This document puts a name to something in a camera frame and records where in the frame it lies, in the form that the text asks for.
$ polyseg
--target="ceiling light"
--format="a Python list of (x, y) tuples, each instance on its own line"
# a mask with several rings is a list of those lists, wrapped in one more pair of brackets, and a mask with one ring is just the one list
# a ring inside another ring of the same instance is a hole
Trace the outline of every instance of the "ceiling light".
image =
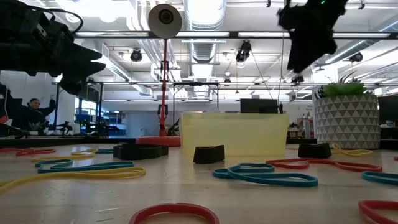
[(148, 32), (77, 32), (77, 37), (102, 37), (102, 38), (112, 38), (112, 37), (148, 37)]
[(237, 68), (244, 68), (246, 62), (236, 62)]
[(179, 32), (176, 37), (229, 37), (229, 32)]
[(103, 101), (119, 102), (119, 101), (127, 101), (127, 100), (103, 100)]
[(99, 17), (103, 22), (111, 23), (116, 21), (117, 17), (115, 16), (100, 16)]
[(104, 85), (129, 85), (127, 82), (104, 82)]
[(289, 37), (287, 32), (238, 32), (238, 37)]
[(355, 32), (348, 32), (348, 33), (335, 33), (333, 37), (335, 38), (385, 38), (390, 36), (389, 33), (379, 33), (379, 32), (369, 32), (369, 33), (355, 33)]
[(226, 40), (181, 40), (183, 44), (226, 44)]

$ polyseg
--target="cable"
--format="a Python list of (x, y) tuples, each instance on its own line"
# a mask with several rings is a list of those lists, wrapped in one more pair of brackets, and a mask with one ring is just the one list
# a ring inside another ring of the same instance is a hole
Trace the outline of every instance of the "cable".
[(26, 5), (26, 8), (34, 9), (36, 11), (41, 11), (41, 12), (47, 12), (47, 13), (51, 14), (52, 16), (51, 16), (50, 21), (55, 21), (55, 18), (56, 18), (55, 14), (54, 14), (55, 12), (62, 12), (62, 13), (67, 13), (67, 14), (76, 16), (80, 20), (80, 24), (74, 31), (71, 31), (72, 34), (76, 34), (77, 32), (79, 32), (79, 30), (83, 27), (83, 24), (84, 24), (83, 18), (81, 18), (78, 14), (76, 14), (74, 12), (66, 11), (64, 9), (44, 9), (41, 7), (31, 6), (31, 5)]
[(83, 18), (81, 18), (78, 14), (76, 14), (74, 12), (66, 11), (66, 10), (63, 10), (63, 9), (50, 9), (50, 11), (51, 12), (63, 12), (63, 13), (71, 14), (71, 15), (76, 16), (80, 20), (79, 26), (74, 31), (71, 31), (72, 34), (76, 34), (83, 27), (83, 24), (84, 24)]
[(7, 112), (7, 96), (8, 96), (8, 89), (7, 89), (7, 85), (6, 85), (6, 95), (5, 95), (5, 98), (4, 98), (4, 111), (6, 112), (7, 120), (9, 120), (8, 119), (8, 112)]
[(41, 8), (41, 7), (31, 6), (31, 5), (26, 5), (25, 7), (28, 8), (28, 9), (34, 9), (36, 11), (49, 13), (49, 14), (51, 14), (50, 21), (54, 21), (55, 20), (55, 14), (54, 14), (54, 12), (51, 9), (44, 9), (44, 8)]
[(235, 64), (235, 69), (236, 69), (236, 93), (235, 94), (238, 94), (239, 91), (238, 91), (238, 63), (237, 62)]
[(262, 74), (261, 74), (259, 65), (257, 64), (257, 60), (256, 60), (256, 58), (255, 58), (255, 56), (254, 56), (254, 53), (253, 53), (252, 50), (250, 50), (250, 52), (251, 52), (251, 55), (253, 55), (254, 62), (256, 63), (257, 69), (259, 70), (260, 76), (261, 76), (261, 78), (262, 78), (262, 82), (266, 85), (266, 88), (267, 88), (267, 90), (268, 90), (268, 94), (269, 94), (269, 96), (271, 97), (271, 99), (273, 100), (272, 95), (271, 95), (271, 92), (269, 91), (268, 86), (267, 86), (267, 84), (266, 84), (266, 81), (264, 80), (264, 77), (263, 77)]
[(278, 89), (278, 100), (279, 104), (279, 95), (280, 95), (280, 84), (282, 83), (282, 70), (284, 68), (284, 47), (285, 47), (285, 31), (282, 29), (282, 53), (280, 55), (280, 79), (279, 79), (279, 89)]

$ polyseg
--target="monitor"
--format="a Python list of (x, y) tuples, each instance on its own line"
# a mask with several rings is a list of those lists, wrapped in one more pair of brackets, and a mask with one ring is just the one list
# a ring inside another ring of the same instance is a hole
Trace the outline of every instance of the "monitor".
[(278, 113), (277, 100), (241, 99), (241, 113)]
[(382, 96), (378, 100), (380, 121), (398, 121), (398, 96)]

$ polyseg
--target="plastic container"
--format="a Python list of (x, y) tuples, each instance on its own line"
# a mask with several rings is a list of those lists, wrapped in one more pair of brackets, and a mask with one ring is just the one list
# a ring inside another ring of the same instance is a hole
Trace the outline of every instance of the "plastic container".
[(197, 146), (225, 145), (225, 156), (284, 156), (289, 116), (286, 114), (183, 113), (183, 153)]

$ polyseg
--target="table surface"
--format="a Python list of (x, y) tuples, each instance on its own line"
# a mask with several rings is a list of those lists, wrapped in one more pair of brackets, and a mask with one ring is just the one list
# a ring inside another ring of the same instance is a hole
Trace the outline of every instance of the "table surface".
[[(87, 144), (56, 147), (55, 154), (68, 156), (71, 151), (111, 148), (112, 145)], [(297, 150), (287, 146), (285, 158), (296, 158)], [(366, 157), (334, 154), (338, 161), (382, 165), (395, 173), (398, 156), (394, 151), (374, 151)], [(15, 158), (13, 152), (0, 153), (0, 181), (36, 174), (31, 156)], [(361, 173), (326, 164), (311, 164), (299, 172), (314, 175), (319, 186), (312, 188), (252, 184), (212, 177), (214, 169), (241, 162), (264, 162), (283, 157), (229, 157), (225, 162), (198, 165), (182, 156), (179, 148), (158, 159), (136, 161), (145, 167), (143, 177), (121, 180), (53, 179), (31, 182), (0, 195), (0, 223), (51, 224), (128, 224), (135, 212), (159, 203), (195, 203), (215, 212), (221, 224), (252, 223), (366, 223), (358, 210), (360, 200), (396, 200), (398, 187), (368, 182)], [(111, 154), (97, 154), (94, 159), (75, 161), (74, 166), (117, 161)], [(276, 172), (297, 172), (276, 168)], [(385, 213), (398, 220), (398, 214)], [(190, 215), (156, 215), (149, 223), (206, 223)]]

